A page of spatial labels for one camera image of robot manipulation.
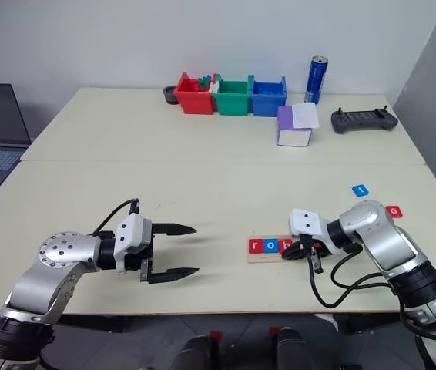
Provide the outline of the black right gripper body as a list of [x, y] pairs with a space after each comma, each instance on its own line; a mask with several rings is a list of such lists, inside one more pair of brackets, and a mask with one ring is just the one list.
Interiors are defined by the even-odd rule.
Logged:
[[314, 238], [313, 236], [307, 234], [301, 234], [299, 236], [300, 242], [300, 256], [306, 257], [308, 254], [315, 253], [318, 257], [328, 257], [330, 256], [330, 251], [328, 250], [326, 244]]

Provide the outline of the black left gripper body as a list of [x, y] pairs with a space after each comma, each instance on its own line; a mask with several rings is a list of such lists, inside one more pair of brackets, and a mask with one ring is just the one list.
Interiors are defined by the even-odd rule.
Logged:
[[152, 222], [146, 218], [136, 218], [130, 226], [124, 267], [127, 271], [139, 271], [141, 282], [148, 283], [148, 276], [153, 272]]

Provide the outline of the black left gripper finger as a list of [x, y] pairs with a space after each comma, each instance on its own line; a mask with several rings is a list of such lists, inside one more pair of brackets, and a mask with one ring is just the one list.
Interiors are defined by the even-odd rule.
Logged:
[[190, 226], [175, 223], [155, 223], [152, 224], [152, 235], [165, 234], [167, 236], [181, 236], [195, 234], [196, 229]]
[[167, 269], [165, 272], [151, 272], [147, 281], [149, 284], [161, 284], [178, 281], [182, 278], [186, 278], [192, 274], [195, 274], [199, 270], [200, 269], [198, 267], [178, 267]]

